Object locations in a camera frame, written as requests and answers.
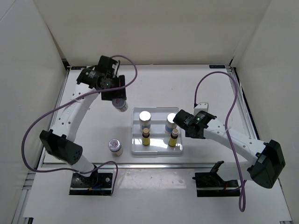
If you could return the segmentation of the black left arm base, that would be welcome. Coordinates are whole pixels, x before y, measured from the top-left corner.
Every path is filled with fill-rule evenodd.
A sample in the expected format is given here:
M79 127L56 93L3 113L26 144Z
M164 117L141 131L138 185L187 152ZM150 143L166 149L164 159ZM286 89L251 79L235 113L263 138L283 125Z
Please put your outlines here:
M110 196L113 189L113 173L98 173L87 180L77 173L72 175L69 195L71 196Z

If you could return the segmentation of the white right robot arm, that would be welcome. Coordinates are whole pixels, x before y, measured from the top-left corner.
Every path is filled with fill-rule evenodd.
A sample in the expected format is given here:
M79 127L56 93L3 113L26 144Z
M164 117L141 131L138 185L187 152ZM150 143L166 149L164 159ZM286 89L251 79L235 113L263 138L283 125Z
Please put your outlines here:
M285 167L281 145L274 141L264 142L248 137L233 129L227 129L216 116L205 111L192 115L180 110L173 119L174 123L185 130L185 136L193 139L209 139L232 148L245 158L245 170L250 179L261 187L271 189Z

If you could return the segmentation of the white-lid spice jar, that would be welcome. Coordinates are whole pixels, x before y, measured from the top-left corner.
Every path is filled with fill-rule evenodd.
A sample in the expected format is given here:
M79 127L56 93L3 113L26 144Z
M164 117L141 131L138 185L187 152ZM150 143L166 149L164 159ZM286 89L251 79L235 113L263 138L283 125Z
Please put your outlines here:
M108 148L114 156L120 156L123 153L122 145L118 139L111 139L108 143Z
M120 112L125 112L128 109L128 103L125 98L113 99L112 104Z

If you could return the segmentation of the yellow cork-top bottle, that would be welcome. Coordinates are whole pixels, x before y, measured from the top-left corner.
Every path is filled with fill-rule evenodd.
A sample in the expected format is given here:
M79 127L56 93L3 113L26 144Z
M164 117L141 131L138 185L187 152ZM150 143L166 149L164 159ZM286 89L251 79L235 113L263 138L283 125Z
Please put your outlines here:
M178 129L173 129L171 134L170 134L170 138L169 138L169 141L168 141L168 145L170 147L175 147L176 144L177 144L177 139L178 139L178 134L179 134L179 131Z
M148 128L144 128L142 131L142 144L145 146L150 144L150 130Z

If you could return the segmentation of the silver-lid shaker bottle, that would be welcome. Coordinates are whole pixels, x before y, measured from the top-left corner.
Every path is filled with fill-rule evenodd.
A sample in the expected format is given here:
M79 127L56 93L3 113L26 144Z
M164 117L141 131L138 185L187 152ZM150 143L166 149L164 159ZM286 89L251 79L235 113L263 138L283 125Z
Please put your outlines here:
M151 114L148 111L142 111L139 114L139 122L140 122L140 130L141 132L143 129L147 128L150 129L151 127Z
M176 114L175 113L169 113L166 118L166 123L165 123L165 133L172 133L173 129L177 128L177 124L173 121L175 118Z

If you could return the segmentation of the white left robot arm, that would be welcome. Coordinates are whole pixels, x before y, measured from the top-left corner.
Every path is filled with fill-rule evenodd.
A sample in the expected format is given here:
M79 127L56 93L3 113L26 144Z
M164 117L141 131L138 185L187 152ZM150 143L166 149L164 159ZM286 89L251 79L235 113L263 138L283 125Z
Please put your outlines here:
M79 126L93 101L101 96L118 110L126 109L125 77L118 75L120 61L101 56L95 66L82 69L75 82L70 102L48 131L40 133L47 153L68 164L88 187L96 185L95 165L83 156L83 148L75 143Z

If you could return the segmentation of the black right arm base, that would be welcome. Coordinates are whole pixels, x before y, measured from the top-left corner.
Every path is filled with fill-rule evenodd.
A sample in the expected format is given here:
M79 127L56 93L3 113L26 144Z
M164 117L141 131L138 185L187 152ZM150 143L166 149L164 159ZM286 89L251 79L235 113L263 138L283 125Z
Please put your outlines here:
M224 181L217 174L195 173L197 197L239 197L237 180Z

